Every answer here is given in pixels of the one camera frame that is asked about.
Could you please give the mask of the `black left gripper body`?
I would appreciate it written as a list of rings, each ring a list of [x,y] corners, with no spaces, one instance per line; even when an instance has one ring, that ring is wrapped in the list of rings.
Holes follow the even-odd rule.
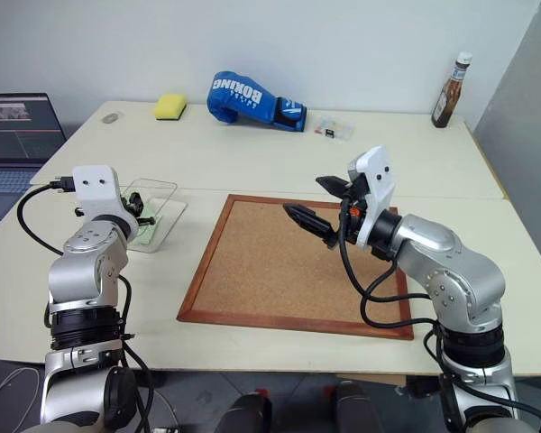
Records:
[[[156,219],[153,215],[144,216],[143,210],[139,208],[121,208],[120,218],[128,226],[154,226]]]

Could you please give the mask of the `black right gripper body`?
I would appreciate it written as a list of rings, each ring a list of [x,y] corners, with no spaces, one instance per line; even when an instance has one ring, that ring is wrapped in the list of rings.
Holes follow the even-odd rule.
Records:
[[[339,213],[339,241],[357,243],[358,234],[366,217],[368,208],[366,195],[369,192],[370,188],[364,174],[351,180],[345,188]]]

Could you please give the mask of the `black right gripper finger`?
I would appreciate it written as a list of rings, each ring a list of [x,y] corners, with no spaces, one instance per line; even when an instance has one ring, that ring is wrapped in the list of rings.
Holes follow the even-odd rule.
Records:
[[[338,244],[338,233],[327,220],[317,216],[315,211],[295,203],[286,203],[282,206],[299,227],[319,237],[328,248],[334,248]]]
[[[334,197],[343,197],[348,189],[349,182],[333,175],[320,176],[316,182],[330,195]]]

